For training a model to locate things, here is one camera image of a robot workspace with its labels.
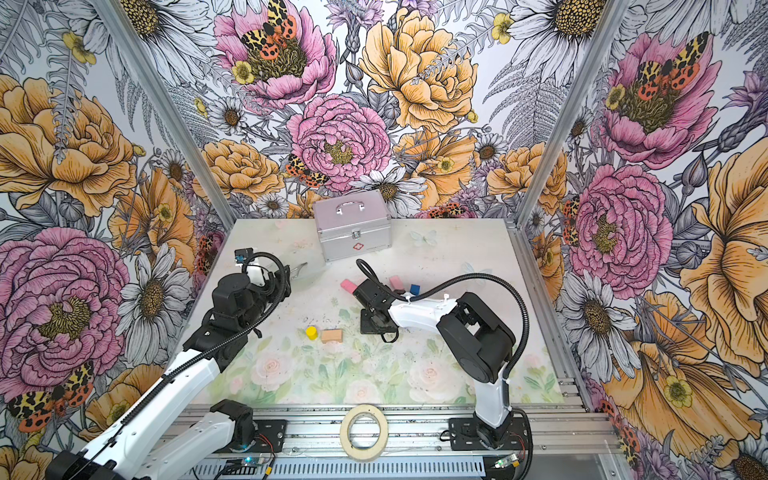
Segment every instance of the floral tablecloth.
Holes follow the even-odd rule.
[[[406,288],[422,291],[468,272],[498,275],[521,293],[531,314],[528,347],[512,373],[517,403],[562,402],[541,330],[530,307],[521,271],[503,220],[394,220],[393,248],[367,253],[381,279],[399,275]],[[475,401],[472,379],[455,362],[439,335],[402,331],[393,344],[359,332],[360,307],[340,288],[344,279],[364,276],[356,258],[325,264],[314,220],[238,220],[194,308],[199,319],[211,307],[210,292],[223,275],[237,272],[238,248],[275,253],[284,263],[307,262],[293,292],[254,334],[230,366],[195,400],[229,398],[250,406],[272,404],[458,404]],[[477,293],[519,336],[519,309],[494,283],[473,280],[446,290],[451,297]],[[191,323],[186,339],[200,324]],[[343,341],[309,340],[305,328],[342,329]]]

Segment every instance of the tape roll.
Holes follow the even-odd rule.
[[[376,420],[376,423],[379,424],[379,439],[376,440],[376,443],[369,449],[358,449],[352,445],[352,441],[349,439],[349,428],[352,427],[352,424],[360,417],[370,417]],[[344,452],[346,452],[351,459],[358,462],[371,462],[376,460],[384,451],[386,441],[389,437],[389,426],[386,417],[381,410],[373,405],[358,405],[347,412],[344,420],[341,422],[339,436]]]

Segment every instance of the cable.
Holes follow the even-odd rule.
[[[520,307],[520,314],[522,318],[523,323],[523,331],[520,335],[520,343],[518,344],[518,349],[515,350],[515,353],[512,354],[512,358],[507,362],[507,365],[504,367],[504,371],[502,373],[502,378],[504,380],[509,378],[509,373],[512,371],[512,368],[515,366],[515,364],[518,362],[520,357],[523,354],[523,351],[525,350],[525,346],[528,345],[528,332],[530,330],[530,323],[528,319],[528,309],[525,307],[525,301],[523,301],[523,297],[520,296],[520,293],[518,293],[515,288],[509,284],[506,280],[497,277],[496,275],[489,275],[487,273],[466,273],[464,275],[459,275],[454,278],[451,278],[447,282],[440,283],[435,288],[431,289],[428,292],[424,292],[420,295],[412,296],[410,299],[403,295],[398,295],[397,293],[393,292],[387,285],[384,285],[381,283],[379,278],[376,276],[376,272],[373,271],[373,268],[362,259],[358,259],[356,261],[357,267],[360,268],[360,271],[368,277],[368,280],[371,280],[374,282],[374,284],[380,288],[381,290],[384,290],[384,292],[391,296],[392,298],[395,298],[397,300],[400,300],[402,302],[418,302],[419,300],[423,300],[425,298],[429,298],[430,296],[436,294],[440,290],[446,289],[451,285],[454,285],[455,283],[463,282],[465,280],[472,280],[472,279],[480,279],[480,280],[491,280],[492,282],[498,283],[499,285],[503,286],[509,293],[512,294],[512,296],[515,298],[515,300],[518,303],[518,306]],[[509,406],[509,393],[508,390],[505,390],[507,394],[504,397],[504,404],[505,406]]]
[[[233,464],[233,465],[224,467],[221,469],[220,472],[216,474],[216,476],[214,477],[214,480],[219,480],[219,478],[221,478],[223,475],[227,475],[231,472],[235,472],[236,470],[240,470],[242,467],[243,467],[242,465],[238,465],[238,464]]]
[[[531,421],[528,419],[528,414],[523,409],[513,408],[513,413],[519,413],[523,418],[523,427],[525,428],[525,439],[528,441],[528,454],[525,456],[525,465],[523,465],[523,471],[517,480],[523,480],[528,474],[528,470],[531,469],[531,463],[533,462],[533,437],[531,436]]]
[[[281,270],[285,270],[285,266],[283,265],[283,262],[281,262],[280,259],[277,258],[276,256],[274,256],[273,254],[268,253],[268,252],[256,252],[256,253],[253,253],[247,259],[245,259],[245,261],[243,262],[243,268],[245,268],[245,266],[247,264],[251,263],[256,258],[259,258],[259,257],[265,257],[265,258],[268,258],[268,259],[272,260],[275,263],[275,265],[277,265],[277,271],[278,272],[280,272]],[[96,455],[94,455],[90,459],[88,459],[88,461],[83,466],[81,466],[80,469],[77,470],[71,477],[69,477],[68,480],[74,480],[75,478],[77,478],[77,476],[80,475],[80,473],[83,470],[85,470],[91,463],[93,463],[93,461],[96,459],[96,457],[98,457],[108,446],[114,445],[115,439],[123,432],[123,429],[125,428],[125,426],[128,423],[130,423],[131,420],[136,418],[136,415],[138,415],[139,412],[141,412],[141,410],[143,410],[144,407],[146,407],[149,404],[149,402],[151,402],[161,392],[161,390],[165,388],[166,385],[168,385],[169,383],[173,382],[173,380],[177,376],[179,376],[184,370],[190,368],[192,365],[194,365],[195,363],[197,363],[197,362],[199,362],[199,361],[201,361],[203,359],[212,358],[214,353],[216,353],[220,349],[224,348],[225,346],[229,345],[230,343],[237,341],[238,339],[242,338],[243,336],[247,336],[249,333],[251,333],[253,331],[253,329],[258,327],[264,320],[266,320],[266,318],[269,315],[271,315],[272,312],[275,311],[275,309],[277,308],[277,305],[285,299],[285,291],[286,291],[287,279],[288,279],[289,276],[290,276],[290,272],[288,272],[288,275],[281,275],[280,276],[280,285],[278,286],[277,297],[276,297],[274,303],[270,304],[269,308],[266,309],[264,314],[253,322],[253,325],[250,325],[250,326],[248,326],[248,328],[243,329],[243,330],[239,331],[238,333],[235,333],[234,335],[232,335],[229,338],[221,341],[217,345],[214,345],[214,346],[210,347],[208,350],[206,350],[206,351],[204,351],[204,352],[202,352],[202,353],[192,357],[191,359],[187,360],[185,363],[179,365],[177,368],[173,369],[169,373],[166,373],[166,374],[162,375],[162,377],[161,377],[162,380],[160,381],[160,383],[158,383],[152,390],[147,392],[147,396],[145,396],[139,403],[134,405],[133,408],[131,408],[130,412],[128,412],[125,415],[125,417],[120,421],[121,422],[120,428],[115,432],[115,434],[112,435],[112,437],[110,437],[109,440],[107,440],[107,442],[104,444],[104,446],[102,446],[99,449],[98,452],[96,452]]]

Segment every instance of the beige block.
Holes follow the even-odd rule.
[[[328,342],[342,342],[342,331],[340,329],[336,330],[323,330],[323,336],[320,337],[320,341],[323,343]]]

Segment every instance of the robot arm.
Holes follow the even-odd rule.
[[[474,293],[443,300],[395,300],[373,279],[365,280],[353,295],[365,307],[362,329],[372,333],[397,333],[399,327],[419,328],[439,333],[458,364],[475,381],[475,415],[478,436],[491,449],[506,432],[511,421],[507,365],[512,361],[515,335]],[[467,326],[479,325],[475,333]]]

